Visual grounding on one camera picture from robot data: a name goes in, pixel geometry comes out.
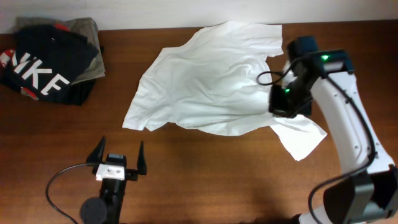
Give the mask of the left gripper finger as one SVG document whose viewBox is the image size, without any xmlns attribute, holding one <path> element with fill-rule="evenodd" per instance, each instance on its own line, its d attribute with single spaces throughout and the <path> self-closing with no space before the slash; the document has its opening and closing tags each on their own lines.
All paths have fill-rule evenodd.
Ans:
<svg viewBox="0 0 398 224">
<path fill-rule="evenodd" d="M 86 163 L 92 166 L 93 170 L 97 170 L 99 165 L 103 161 L 103 154 L 106 144 L 106 138 L 103 136 L 97 146 L 93 149 L 93 151 L 86 158 Z"/>
<path fill-rule="evenodd" d="M 147 164 L 144 155 L 144 141 L 141 141 L 141 145 L 139 148 L 139 154 L 137 158 L 137 172 L 139 175 L 147 174 Z"/>
</svg>

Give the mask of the white t-shirt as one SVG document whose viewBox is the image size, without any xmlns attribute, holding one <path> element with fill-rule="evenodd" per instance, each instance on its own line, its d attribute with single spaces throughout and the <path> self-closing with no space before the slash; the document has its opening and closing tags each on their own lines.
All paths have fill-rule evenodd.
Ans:
<svg viewBox="0 0 398 224">
<path fill-rule="evenodd" d="M 282 26 L 229 21 L 166 47 L 142 75 L 123 127 L 153 131 L 167 123 L 220 136 L 270 127 L 296 160 L 326 137 L 311 119 L 269 112 L 269 66 L 281 55 Z"/>
</svg>

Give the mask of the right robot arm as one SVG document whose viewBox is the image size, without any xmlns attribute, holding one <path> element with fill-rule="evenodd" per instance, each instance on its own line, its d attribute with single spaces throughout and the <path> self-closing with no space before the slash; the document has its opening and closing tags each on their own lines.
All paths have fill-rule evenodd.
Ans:
<svg viewBox="0 0 398 224">
<path fill-rule="evenodd" d="M 281 118 L 320 107 L 340 159 L 341 175 L 317 185 L 320 207 L 293 217 L 293 223 L 372 223 L 397 213 L 397 166 L 373 130 L 358 93 L 354 67 L 344 50 L 320 50 L 299 37 L 287 46 L 292 73 L 286 86 L 271 83 L 269 111 Z"/>
</svg>

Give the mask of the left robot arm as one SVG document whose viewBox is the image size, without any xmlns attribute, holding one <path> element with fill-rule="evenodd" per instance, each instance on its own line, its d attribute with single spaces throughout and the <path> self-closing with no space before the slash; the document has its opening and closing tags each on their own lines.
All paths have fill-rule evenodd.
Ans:
<svg viewBox="0 0 398 224">
<path fill-rule="evenodd" d="M 108 154 L 103 159 L 106 138 L 101 138 L 98 145 L 87 157 L 92 164 L 92 173 L 101 182 L 97 197 L 86 199 L 80 208 L 80 219 L 90 224 L 118 224 L 128 181 L 137 181 L 140 175 L 147 174 L 144 157 L 144 143 L 141 142 L 135 169 L 127 168 L 127 157 Z"/>
</svg>

